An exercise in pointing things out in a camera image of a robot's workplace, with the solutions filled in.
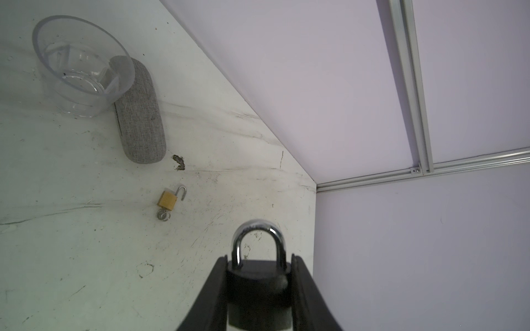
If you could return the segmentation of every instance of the stain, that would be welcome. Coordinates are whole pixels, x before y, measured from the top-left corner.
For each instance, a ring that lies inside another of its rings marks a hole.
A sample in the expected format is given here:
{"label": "stain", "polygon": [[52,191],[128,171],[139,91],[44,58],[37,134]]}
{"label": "stain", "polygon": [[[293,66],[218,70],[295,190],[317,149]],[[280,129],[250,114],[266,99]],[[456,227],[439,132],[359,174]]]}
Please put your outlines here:
{"label": "stain", "polygon": [[160,249],[162,251],[165,251],[171,246],[171,243],[166,240],[160,240],[158,243],[156,243],[155,249]]}
{"label": "stain", "polygon": [[171,158],[179,164],[179,166],[176,168],[177,170],[185,170],[186,166],[184,165],[184,158],[178,155],[173,155]]}
{"label": "stain", "polygon": [[97,147],[102,148],[102,147],[106,147],[108,145],[109,138],[107,138],[106,136],[104,136],[100,132],[98,132],[98,131],[90,131],[88,133],[90,133],[90,135],[92,136],[91,140],[97,145]]}
{"label": "stain", "polygon": [[251,248],[250,248],[250,246],[249,246],[248,244],[245,244],[245,246],[243,247],[243,249],[242,249],[241,251],[246,251],[246,250],[248,250],[248,251],[246,252],[246,254],[243,253],[243,259],[244,259],[244,260],[248,259],[248,258],[249,258],[249,255],[250,255]]}
{"label": "stain", "polygon": [[13,291],[14,291],[14,290],[5,290],[5,303],[8,302],[7,294],[8,294],[9,292],[13,292]]}
{"label": "stain", "polygon": [[138,264],[136,266],[136,271],[138,272],[138,276],[140,276],[140,278],[144,278],[155,271],[155,266],[151,263],[147,263],[146,261],[144,263]]}

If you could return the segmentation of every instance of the metal frame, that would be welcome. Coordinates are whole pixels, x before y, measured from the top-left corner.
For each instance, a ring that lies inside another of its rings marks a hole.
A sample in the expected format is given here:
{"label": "metal frame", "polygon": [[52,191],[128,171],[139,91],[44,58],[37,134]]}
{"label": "metal frame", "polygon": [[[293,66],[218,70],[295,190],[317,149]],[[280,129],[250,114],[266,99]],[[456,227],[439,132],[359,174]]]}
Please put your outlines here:
{"label": "metal frame", "polygon": [[530,163],[530,147],[514,149],[502,153],[475,156],[455,161],[434,163],[434,171],[421,173],[419,167],[391,171],[387,173],[350,178],[316,185],[316,192],[329,192],[352,187],[407,181],[424,177],[496,168],[507,165]]}
{"label": "metal frame", "polygon": [[337,191],[352,187],[530,163],[530,147],[448,162],[434,163],[432,161],[412,0],[389,0],[389,3],[407,89],[414,136],[418,147],[419,165],[409,169],[317,184],[316,192]]}
{"label": "metal frame", "polygon": [[390,0],[390,11],[396,34],[397,50],[403,69],[405,88],[407,89],[414,137],[419,153],[420,172],[432,172],[434,164],[432,162],[412,2],[411,0]]}

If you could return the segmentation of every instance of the black padlock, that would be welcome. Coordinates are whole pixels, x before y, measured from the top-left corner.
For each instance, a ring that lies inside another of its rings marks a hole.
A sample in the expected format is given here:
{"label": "black padlock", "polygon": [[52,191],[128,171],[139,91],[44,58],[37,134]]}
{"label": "black padlock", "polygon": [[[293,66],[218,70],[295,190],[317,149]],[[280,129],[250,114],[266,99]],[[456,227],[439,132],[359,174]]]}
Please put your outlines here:
{"label": "black padlock", "polygon": [[[241,241],[251,231],[269,233],[276,243],[276,261],[241,260]],[[291,327],[291,266],[281,231],[265,220],[242,224],[232,241],[228,263],[228,323],[243,330],[272,331]]]}

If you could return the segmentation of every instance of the padlock body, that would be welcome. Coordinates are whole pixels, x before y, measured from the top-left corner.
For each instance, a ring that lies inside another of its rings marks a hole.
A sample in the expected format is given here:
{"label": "padlock body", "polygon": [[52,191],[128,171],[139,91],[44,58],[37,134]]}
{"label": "padlock body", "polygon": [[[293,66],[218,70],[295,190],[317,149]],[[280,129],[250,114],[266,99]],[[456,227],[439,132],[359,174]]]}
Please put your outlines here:
{"label": "padlock body", "polygon": [[169,191],[164,191],[157,205],[167,210],[173,210],[173,207],[175,207],[175,203],[176,203],[176,195]]}
{"label": "padlock body", "polygon": [[291,327],[290,264],[243,260],[240,269],[228,264],[228,323],[243,330],[272,331]]}

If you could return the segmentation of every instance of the scratch mark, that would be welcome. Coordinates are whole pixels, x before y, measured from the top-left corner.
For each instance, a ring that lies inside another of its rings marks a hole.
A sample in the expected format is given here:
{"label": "scratch mark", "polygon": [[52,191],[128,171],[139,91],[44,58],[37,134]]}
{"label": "scratch mark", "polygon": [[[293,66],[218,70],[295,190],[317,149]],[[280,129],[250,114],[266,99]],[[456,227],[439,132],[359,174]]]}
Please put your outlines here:
{"label": "scratch mark", "polygon": [[132,307],[134,309],[134,311],[136,312],[136,316],[140,316],[142,318],[144,318],[142,315],[140,315],[140,313],[138,312],[138,310],[136,310],[136,308]]}
{"label": "scratch mark", "polygon": [[237,118],[239,119],[242,119],[242,120],[245,120],[245,119],[255,119],[255,120],[258,120],[260,119],[259,116],[257,115],[254,115],[254,114],[240,114],[240,113],[236,113],[236,112],[231,112],[232,115],[236,116]]}
{"label": "scratch mark", "polygon": [[[199,236],[200,237],[200,236]],[[199,237],[197,237],[197,239],[199,239]],[[193,244],[195,244],[195,242],[197,241],[197,239],[195,239],[195,241],[193,241]],[[190,248],[193,247],[193,244],[191,244]],[[184,260],[183,260],[184,261]]]}
{"label": "scratch mark", "polygon": [[86,285],[83,285],[83,287],[82,287],[82,288],[78,289],[78,290],[77,290],[77,291],[76,291],[76,292],[75,292],[74,294],[72,294],[71,296],[69,296],[69,298],[71,298],[71,297],[73,297],[74,295],[78,294],[78,293],[79,293],[79,291],[81,291],[82,289],[84,289],[84,288],[85,288],[85,286],[86,286]]}
{"label": "scratch mark", "polygon": [[84,208],[101,208],[101,207],[103,207],[103,206],[94,204],[94,205],[84,205],[82,207],[75,207],[75,208],[61,209],[61,210],[64,211],[64,210],[76,210],[76,209],[84,209]]}
{"label": "scratch mark", "polygon": [[316,190],[314,187],[311,187],[311,186],[307,186],[307,185],[300,185],[301,187],[305,187],[306,190],[310,191],[310,192],[313,192],[313,193],[316,193]]}
{"label": "scratch mark", "polygon": [[[196,108],[189,107],[189,106],[186,106],[186,105],[179,105],[179,104],[174,104],[174,103],[165,102],[165,101],[161,101],[161,102],[169,104],[169,105],[172,105],[172,106],[176,106],[176,107],[179,107],[179,108],[186,108],[186,109],[191,109],[191,110],[195,110],[196,109]],[[177,113],[173,113],[173,112],[169,113],[169,115],[176,116],[178,118],[182,118],[182,119],[186,119],[186,120],[192,118],[192,117],[183,116],[181,114],[177,114]],[[209,127],[212,127],[214,130],[217,130],[217,131],[220,131],[220,132],[226,132],[226,133],[228,133],[230,135],[238,135],[238,136],[242,136],[242,137],[259,139],[259,140],[265,141],[268,144],[283,147],[283,145],[280,143],[280,141],[276,137],[274,137],[274,139],[271,139],[271,138],[267,138],[267,137],[265,137],[263,135],[259,135],[259,136],[255,135],[255,136],[253,136],[253,135],[247,135],[247,134],[242,133],[242,132],[230,131],[230,130],[223,129],[222,127],[219,127],[218,124],[217,124],[217,121],[212,122],[210,118],[201,118],[201,119],[203,120],[203,123],[205,123]]]}
{"label": "scratch mark", "polygon": [[28,219],[25,219],[25,220],[21,220],[21,221],[16,221],[16,222],[9,222],[9,223],[2,223],[0,225],[10,225],[10,224],[19,224],[19,223],[23,223],[23,222],[26,222],[26,221],[31,221],[35,218],[41,218],[41,217],[45,217],[45,216],[53,216],[53,215],[58,215],[58,214],[66,214],[68,213],[67,211],[65,212],[54,212],[53,214],[46,214],[46,215],[40,215],[40,216],[35,216],[35,217],[32,217],[32,218],[28,218]]}
{"label": "scratch mark", "polygon": [[4,234],[4,233],[7,233],[7,232],[14,231],[14,230],[16,230],[16,228],[17,228],[17,225],[16,225],[16,224],[11,224],[11,225],[8,226],[6,229],[3,229],[2,231],[0,231],[0,235],[1,235],[1,234]]}
{"label": "scratch mark", "polygon": [[215,216],[212,217],[211,222],[208,223],[208,225],[206,226],[206,228],[203,230],[204,233],[208,232],[208,228],[210,227],[210,225],[212,225],[212,224],[214,223],[214,218],[215,218]]}

